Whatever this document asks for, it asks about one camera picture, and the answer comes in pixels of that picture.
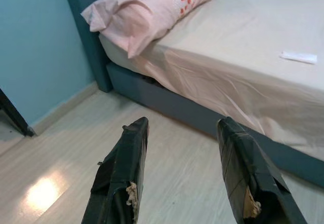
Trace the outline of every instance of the blue headboard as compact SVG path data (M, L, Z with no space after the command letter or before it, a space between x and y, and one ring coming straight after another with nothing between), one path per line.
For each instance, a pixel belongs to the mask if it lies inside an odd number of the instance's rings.
M106 64L110 60L101 46L98 34L89 31L89 26L80 15L80 13L94 1L95 0L68 0L98 87L100 90L108 92L112 89L112 84L106 69Z

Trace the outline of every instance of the bed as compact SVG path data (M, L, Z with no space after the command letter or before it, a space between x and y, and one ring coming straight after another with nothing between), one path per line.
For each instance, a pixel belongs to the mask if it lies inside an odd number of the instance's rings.
M231 116L279 168L324 186L324 0L212 0L132 60L89 32L79 14L93 1L69 3L101 90L214 136ZM282 50L319 63L282 60Z

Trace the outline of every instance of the black door frame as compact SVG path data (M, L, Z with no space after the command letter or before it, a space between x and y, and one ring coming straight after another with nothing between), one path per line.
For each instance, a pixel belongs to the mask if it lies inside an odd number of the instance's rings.
M29 127L24 118L17 111L15 106L11 103L9 98L0 89L0 108L7 114L7 116L14 122L14 124L20 129L23 135L34 136L35 133L32 128Z

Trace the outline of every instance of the floor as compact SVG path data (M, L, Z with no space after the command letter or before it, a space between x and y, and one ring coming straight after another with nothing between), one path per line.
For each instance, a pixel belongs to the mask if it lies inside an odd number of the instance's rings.
M21 141L23 137L5 112L0 110L0 156Z
M150 120L150 136L138 224L235 224L215 139L99 91L42 135L0 156L0 222L79 224L97 162L122 125L142 116ZM324 190L292 176L285 180L308 223L323 224Z

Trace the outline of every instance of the baseboard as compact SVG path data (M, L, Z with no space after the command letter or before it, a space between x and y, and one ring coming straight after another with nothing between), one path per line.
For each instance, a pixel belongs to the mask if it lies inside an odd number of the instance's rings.
M62 116L67 114L70 110L75 108L89 96L93 95L98 90L98 85L96 82L91 83L86 88L84 88L79 93L72 96L66 102L58 105L54 110L48 113L43 119L32 125L32 128L36 135L42 134L46 129L48 129L52 124L57 122Z

